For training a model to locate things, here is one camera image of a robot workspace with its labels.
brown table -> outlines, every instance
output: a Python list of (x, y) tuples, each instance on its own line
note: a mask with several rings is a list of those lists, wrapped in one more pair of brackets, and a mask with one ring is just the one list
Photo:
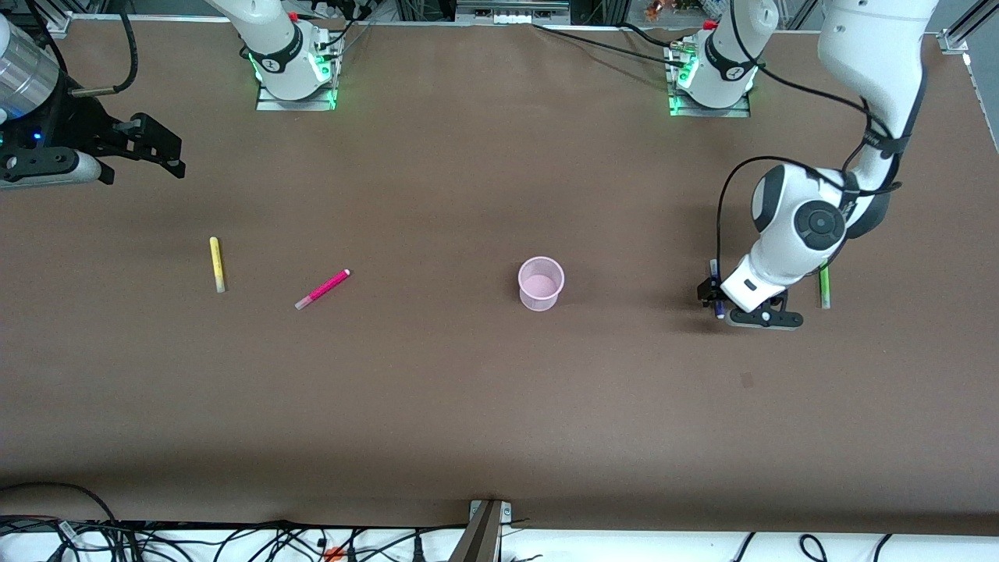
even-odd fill
[[(783, 333), (694, 300), (718, 190), (753, 155), (837, 166), (848, 109), (760, 78), (750, 119), (670, 117), (661, 66), (516, 26), (376, 28), (336, 111), (257, 113), (231, 27), (135, 27), (105, 106), (177, 132), (188, 177), (0, 194), (0, 480), (142, 519), (426, 525), (499, 496), (536, 526), (999, 528), (999, 159), (960, 57), (927, 41), (905, 188)], [(117, 22), (63, 45), (84, 84), (127, 69)], [(847, 93), (813, 35), (767, 58)], [(730, 192), (728, 267), (766, 169)], [(567, 277), (544, 314), (514, 281), (538, 254)]]

